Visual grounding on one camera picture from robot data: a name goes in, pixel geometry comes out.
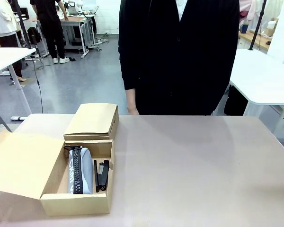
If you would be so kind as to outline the small brown cardboard box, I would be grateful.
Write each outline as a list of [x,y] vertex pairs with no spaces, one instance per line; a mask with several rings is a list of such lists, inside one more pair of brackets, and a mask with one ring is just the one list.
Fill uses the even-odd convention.
[[118,123],[116,104],[81,104],[63,136],[65,140],[113,140]]

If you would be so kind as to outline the black stapler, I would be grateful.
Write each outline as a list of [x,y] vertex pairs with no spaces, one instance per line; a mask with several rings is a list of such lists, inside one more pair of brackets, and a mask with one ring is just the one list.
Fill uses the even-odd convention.
[[109,173],[109,161],[104,160],[97,164],[97,160],[94,160],[94,177],[95,177],[95,188],[96,192],[105,191],[107,189],[108,183],[108,173]]

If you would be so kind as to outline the navy gray zip pencil case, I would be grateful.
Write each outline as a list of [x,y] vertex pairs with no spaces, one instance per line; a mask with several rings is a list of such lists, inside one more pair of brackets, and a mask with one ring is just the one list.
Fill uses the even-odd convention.
[[69,155],[68,193],[92,194],[93,160],[88,148],[64,146]]

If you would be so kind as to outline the cardboard box with lid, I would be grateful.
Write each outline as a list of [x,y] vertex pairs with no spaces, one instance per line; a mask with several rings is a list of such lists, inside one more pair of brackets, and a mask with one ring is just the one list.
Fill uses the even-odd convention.
[[[107,175],[104,190],[91,194],[68,192],[69,148],[82,146],[90,151],[92,171]],[[107,214],[110,212],[114,167],[113,140],[68,140],[9,131],[0,133],[0,192],[41,202],[48,216]]]

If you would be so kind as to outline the person right forearm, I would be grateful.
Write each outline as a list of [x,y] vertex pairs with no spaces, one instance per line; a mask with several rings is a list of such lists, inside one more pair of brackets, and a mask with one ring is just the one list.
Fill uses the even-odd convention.
[[127,108],[135,109],[136,108],[136,92],[135,89],[129,89],[125,91],[126,100],[127,100]]

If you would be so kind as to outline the person torso black cardigan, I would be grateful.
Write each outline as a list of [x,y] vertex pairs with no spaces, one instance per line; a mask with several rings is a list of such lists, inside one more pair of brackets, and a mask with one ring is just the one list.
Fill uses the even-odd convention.
[[230,81],[239,15],[239,0],[121,0],[121,74],[139,115],[211,115]]

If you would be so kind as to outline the background wood top desk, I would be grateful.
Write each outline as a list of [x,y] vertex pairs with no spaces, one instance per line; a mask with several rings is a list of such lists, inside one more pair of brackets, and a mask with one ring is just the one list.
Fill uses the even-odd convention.
[[83,59],[91,49],[102,51],[102,41],[94,33],[95,14],[70,15],[61,25],[66,50],[76,50]]

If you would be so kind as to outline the black bag under table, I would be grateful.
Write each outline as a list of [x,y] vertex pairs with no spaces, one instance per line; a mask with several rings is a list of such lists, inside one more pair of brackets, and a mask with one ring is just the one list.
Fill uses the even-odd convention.
[[243,116],[247,104],[248,100],[234,86],[230,86],[224,113],[230,116]]

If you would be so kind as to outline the background person black clothes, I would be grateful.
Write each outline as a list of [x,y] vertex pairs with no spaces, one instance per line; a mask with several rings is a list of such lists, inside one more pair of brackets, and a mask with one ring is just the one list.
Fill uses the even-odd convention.
[[56,4],[58,4],[63,12],[64,19],[68,20],[62,0],[30,0],[30,4],[36,13],[36,18],[40,21],[53,63],[68,63],[70,59],[65,56],[63,30],[56,10]]

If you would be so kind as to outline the black backpack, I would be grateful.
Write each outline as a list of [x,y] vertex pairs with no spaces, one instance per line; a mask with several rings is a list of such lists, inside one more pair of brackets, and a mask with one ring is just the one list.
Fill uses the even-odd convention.
[[27,34],[31,44],[37,44],[41,42],[41,36],[35,27],[30,27],[27,30]]

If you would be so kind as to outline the black tripod pole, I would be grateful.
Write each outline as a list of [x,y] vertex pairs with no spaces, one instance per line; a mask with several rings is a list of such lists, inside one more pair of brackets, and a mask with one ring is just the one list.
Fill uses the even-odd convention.
[[20,10],[19,4],[18,4],[18,0],[13,0],[13,2],[14,2],[14,5],[15,5],[15,7],[17,9],[18,19],[19,19],[19,22],[20,22],[22,34],[23,34],[23,37],[24,37],[25,42],[27,44],[27,47],[28,47],[28,49],[32,49],[30,40],[29,40],[27,32],[26,32],[25,25],[24,25],[24,22],[23,22],[22,13],[21,13],[21,10]]
[[267,2],[267,0],[262,0],[262,8],[261,8],[261,11],[260,11],[260,14],[259,14],[259,19],[258,19],[258,22],[257,22],[257,26],[256,26],[256,29],[255,29],[255,32],[254,32],[251,44],[250,44],[250,46],[248,48],[248,50],[250,50],[250,51],[253,50],[253,46],[254,46],[254,43],[255,43],[255,40],[256,40],[256,37],[257,37],[257,34],[258,34],[258,30],[261,27],[261,22],[262,22],[262,18],[263,18],[263,15],[264,15],[266,2]]

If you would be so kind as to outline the wooden counter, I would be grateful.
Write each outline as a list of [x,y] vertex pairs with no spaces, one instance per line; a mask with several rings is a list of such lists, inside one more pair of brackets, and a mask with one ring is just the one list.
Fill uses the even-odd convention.
[[[246,33],[239,32],[239,38],[242,38],[243,40],[248,41],[250,43],[253,40],[253,36],[254,36],[254,33],[249,32],[249,31]],[[263,50],[268,51],[270,44],[267,44],[267,42],[270,43],[271,40],[272,40],[271,37],[265,37],[264,35],[257,35],[255,42],[254,42],[254,47],[257,46]]]

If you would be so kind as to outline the pink garment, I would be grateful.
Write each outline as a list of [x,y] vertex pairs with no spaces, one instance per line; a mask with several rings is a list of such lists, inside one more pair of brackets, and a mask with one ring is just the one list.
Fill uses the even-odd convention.
[[251,21],[256,12],[256,0],[239,0],[240,21]]

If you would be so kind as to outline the background person white jacket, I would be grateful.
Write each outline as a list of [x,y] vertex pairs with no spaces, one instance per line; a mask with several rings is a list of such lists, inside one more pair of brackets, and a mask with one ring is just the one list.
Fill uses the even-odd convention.
[[17,31],[19,30],[8,0],[0,0],[0,46],[17,48]]

